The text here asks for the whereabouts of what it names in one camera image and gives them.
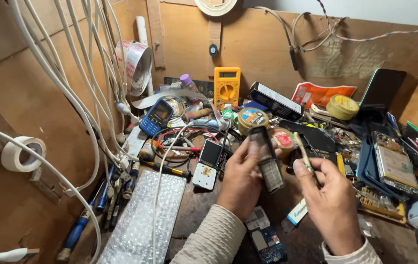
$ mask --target white pipe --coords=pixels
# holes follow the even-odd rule
[[[137,23],[137,33],[139,34],[139,42],[141,44],[147,45],[147,30],[146,30],[146,21],[143,16],[136,16]],[[149,75],[149,82],[147,83],[147,94],[149,96],[154,95],[154,87],[152,85],[152,74]]]

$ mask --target cluttered workbench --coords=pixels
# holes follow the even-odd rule
[[[226,70],[220,76],[229,80],[240,74]],[[385,111],[389,101],[381,98],[377,107],[367,93],[357,103],[343,94],[350,96],[353,91],[326,96],[318,88],[314,96],[301,98],[297,91],[303,89],[305,96],[312,84],[304,88],[299,84],[290,100],[255,82],[249,98],[240,98],[239,103],[238,91],[227,84],[217,90],[215,83],[214,99],[207,99],[205,90],[196,88],[188,75],[180,79],[168,90],[138,102],[147,110],[139,126],[128,128],[124,148],[140,161],[114,177],[118,195],[103,211],[108,232],[102,238],[108,243],[99,263],[121,255],[170,261],[217,202],[225,163],[246,138],[263,153],[258,164],[265,187],[245,221],[247,233],[234,263],[324,261],[323,238],[308,217],[292,169],[295,159],[306,157],[332,161],[350,181],[361,232],[384,263],[397,259],[418,263],[418,232],[413,230],[418,222],[412,222],[418,217],[413,215],[418,208],[412,207],[412,202],[418,204],[418,153],[411,154],[415,149],[406,149],[407,142],[399,141],[401,130]],[[328,99],[326,107],[318,99],[322,97]],[[408,135],[409,129],[415,127],[410,125],[402,133]],[[261,143],[260,135],[265,137]],[[278,164],[267,173],[263,150],[271,142],[281,152],[278,158],[274,152],[267,158]],[[257,234],[264,239],[261,246],[255,242]]]

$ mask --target red wire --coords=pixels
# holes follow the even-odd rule
[[[216,142],[217,142],[217,143],[219,143],[218,139],[216,139],[216,136],[212,135],[212,133],[211,133],[211,132],[209,132],[209,131],[207,131],[206,129],[200,129],[200,128],[189,128],[189,129],[186,129],[186,131],[188,131],[188,130],[198,130],[198,131],[203,131],[203,132],[205,132],[205,133],[208,133],[209,135],[211,135],[211,136],[214,138],[214,140],[216,140]],[[166,134],[170,134],[170,133],[179,132],[179,131],[181,131],[181,129],[171,130],[171,131],[165,132],[165,133],[163,133],[162,135],[160,135],[160,136],[159,136],[159,138],[157,139],[158,146],[159,146],[159,147],[161,147],[161,148],[164,148],[164,147],[163,147],[163,145],[160,143],[160,139],[161,139],[164,135],[166,135]]]

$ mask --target sleeve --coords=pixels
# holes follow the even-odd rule
[[[322,243],[322,249],[328,264],[382,264],[367,238],[365,238],[365,243],[360,249],[348,255],[331,255],[324,242]]]
[[[171,263],[231,263],[246,232],[240,219],[224,207],[214,204],[198,230],[188,237]]]

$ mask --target digital multimeter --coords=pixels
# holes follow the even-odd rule
[[[139,127],[147,135],[153,137],[162,128],[162,122],[173,115],[173,108],[160,98],[139,122]]]
[[[240,92],[240,68],[216,67],[214,68],[214,104],[238,105]]]

